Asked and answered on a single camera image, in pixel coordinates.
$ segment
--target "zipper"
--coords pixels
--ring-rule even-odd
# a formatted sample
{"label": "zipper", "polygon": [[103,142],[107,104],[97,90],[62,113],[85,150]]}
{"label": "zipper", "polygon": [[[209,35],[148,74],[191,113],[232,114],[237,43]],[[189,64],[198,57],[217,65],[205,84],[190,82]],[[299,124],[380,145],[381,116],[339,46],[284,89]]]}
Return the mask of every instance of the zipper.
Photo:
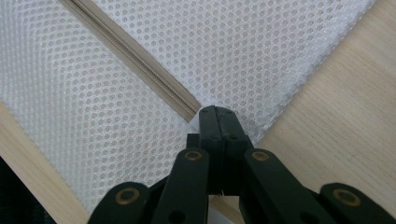
{"label": "zipper", "polygon": [[198,112],[195,97],[94,2],[60,1],[182,118],[190,121]]}

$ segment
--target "white mesh fabric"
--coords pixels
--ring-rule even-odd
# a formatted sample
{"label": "white mesh fabric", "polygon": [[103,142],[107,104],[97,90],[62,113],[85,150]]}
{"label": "white mesh fabric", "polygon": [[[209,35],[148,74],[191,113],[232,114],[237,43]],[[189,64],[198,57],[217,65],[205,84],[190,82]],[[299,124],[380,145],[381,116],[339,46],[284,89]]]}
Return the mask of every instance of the white mesh fabric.
{"label": "white mesh fabric", "polygon": [[257,142],[374,0],[94,0],[202,105]]}
{"label": "white mesh fabric", "polygon": [[188,123],[57,1],[1,1],[0,99],[91,212],[168,175]]}

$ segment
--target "black area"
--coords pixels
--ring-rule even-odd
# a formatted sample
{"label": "black area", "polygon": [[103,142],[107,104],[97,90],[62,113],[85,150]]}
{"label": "black area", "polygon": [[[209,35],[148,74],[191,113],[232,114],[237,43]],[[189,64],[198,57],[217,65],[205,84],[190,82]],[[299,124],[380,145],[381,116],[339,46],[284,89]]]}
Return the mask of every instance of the black area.
{"label": "black area", "polygon": [[0,223],[56,223],[0,158]]}

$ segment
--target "wood grain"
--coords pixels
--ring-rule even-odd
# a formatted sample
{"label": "wood grain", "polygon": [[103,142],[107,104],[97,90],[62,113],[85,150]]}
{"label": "wood grain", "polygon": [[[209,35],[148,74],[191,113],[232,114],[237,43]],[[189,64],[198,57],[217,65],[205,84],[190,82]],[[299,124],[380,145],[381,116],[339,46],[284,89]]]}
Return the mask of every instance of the wood grain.
{"label": "wood grain", "polygon": [[[396,217],[396,1],[378,1],[262,139],[306,187],[342,182]],[[237,198],[213,206],[244,223]]]}
{"label": "wood grain", "polygon": [[53,166],[0,104],[0,155],[57,223],[86,223],[88,213]]}

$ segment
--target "brass screw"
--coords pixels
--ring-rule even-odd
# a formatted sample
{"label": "brass screw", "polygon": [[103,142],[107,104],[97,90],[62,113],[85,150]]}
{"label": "brass screw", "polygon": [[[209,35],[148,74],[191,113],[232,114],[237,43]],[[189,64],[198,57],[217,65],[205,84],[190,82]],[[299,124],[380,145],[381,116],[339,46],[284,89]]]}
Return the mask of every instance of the brass screw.
{"label": "brass screw", "polygon": [[184,157],[189,161],[198,161],[202,158],[202,154],[197,151],[189,151]]}
{"label": "brass screw", "polygon": [[255,151],[251,156],[257,161],[268,161],[270,159],[270,156],[268,156],[267,153],[261,151]]}
{"label": "brass screw", "polygon": [[334,196],[334,198],[341,203],[352,207],[357,207],[361,205],[361,199],[356,194],[350,192],[347,189],[334,189],[332,191],[332,196]]}
{"label": "brass screw", "polygon": [[116,202],[121,205],[133,203],[139,198],[140,192],[136,188],[126,188],[120,190],[116,195]]}

